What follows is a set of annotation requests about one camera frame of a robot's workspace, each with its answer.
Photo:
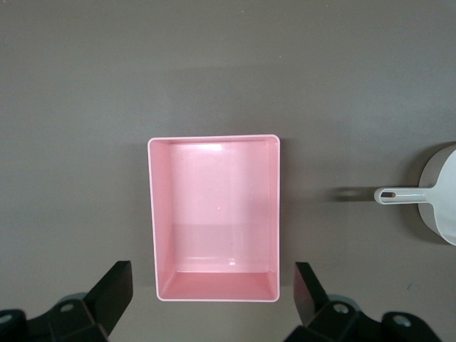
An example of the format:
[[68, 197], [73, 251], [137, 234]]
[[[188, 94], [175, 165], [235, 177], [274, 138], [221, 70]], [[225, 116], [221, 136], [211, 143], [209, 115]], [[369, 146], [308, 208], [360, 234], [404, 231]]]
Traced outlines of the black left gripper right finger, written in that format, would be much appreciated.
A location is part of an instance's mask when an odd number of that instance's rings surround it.
[[421, 318], [389, 311], [380, 321], [343, 296], [329, 296], [311, 265], [294, 266], [294, 303], [301, 319], [287, 341], [440, 341]]

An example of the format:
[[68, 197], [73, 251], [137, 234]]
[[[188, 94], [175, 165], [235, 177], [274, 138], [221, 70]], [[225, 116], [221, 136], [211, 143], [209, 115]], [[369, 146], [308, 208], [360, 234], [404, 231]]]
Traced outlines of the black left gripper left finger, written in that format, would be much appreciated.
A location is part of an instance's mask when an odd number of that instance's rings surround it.
[[88, 293], [69, 296], [40, 316], [2, 310], [1, 340], [108, 341], [132, 298], [132, 264], [118, 261]]

